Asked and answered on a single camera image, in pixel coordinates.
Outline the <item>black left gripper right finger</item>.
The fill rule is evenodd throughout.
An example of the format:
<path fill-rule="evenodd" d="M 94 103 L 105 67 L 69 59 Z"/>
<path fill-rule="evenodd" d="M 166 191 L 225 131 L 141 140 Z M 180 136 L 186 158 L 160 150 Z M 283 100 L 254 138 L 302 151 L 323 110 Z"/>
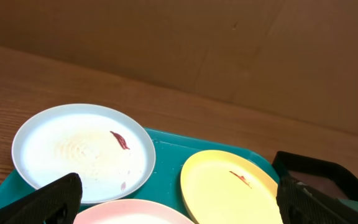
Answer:
<path fill-rule="evenodd" d="M 276 199 L 283 224 L 358 224 L 353 208 L 290 176 L 280 179 Z"/>

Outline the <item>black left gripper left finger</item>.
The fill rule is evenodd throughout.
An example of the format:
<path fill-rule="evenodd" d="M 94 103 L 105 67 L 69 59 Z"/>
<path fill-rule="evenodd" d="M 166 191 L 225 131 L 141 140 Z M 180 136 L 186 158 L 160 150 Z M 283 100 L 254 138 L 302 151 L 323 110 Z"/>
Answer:
<path fill-rule="evenodd" d="M 0 224 L 72 224 L 82 195 L 80 176 L 69 173 L 0 208 Z"/>

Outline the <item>green sponge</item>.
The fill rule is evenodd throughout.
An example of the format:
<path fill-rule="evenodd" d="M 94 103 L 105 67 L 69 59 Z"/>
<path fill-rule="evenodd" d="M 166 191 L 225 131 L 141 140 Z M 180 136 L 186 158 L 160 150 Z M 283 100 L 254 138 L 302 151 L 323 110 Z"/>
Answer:
<path fill-rule="evenodd" d="M 355 200 L 349 200 L 349 199 L 343 199 L 343 198 L 339 198 L 338 199 L 341 203 L 343 203 L 344 205 L 348 206 L 349 208 L 352 208 L 353 210 L 358 212 L 358 202 Z"/>

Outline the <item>yellow plate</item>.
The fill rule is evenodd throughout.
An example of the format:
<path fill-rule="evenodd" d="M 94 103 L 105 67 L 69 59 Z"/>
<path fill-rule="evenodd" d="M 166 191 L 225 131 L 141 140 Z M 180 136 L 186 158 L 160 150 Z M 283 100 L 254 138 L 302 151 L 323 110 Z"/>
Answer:
<path fill-rule="evenodd" d="M 260 167 L 230 152 L 197 152 L 180 174 L 185 207 L 199 224 L 281 224 L 278 184 Z"/>

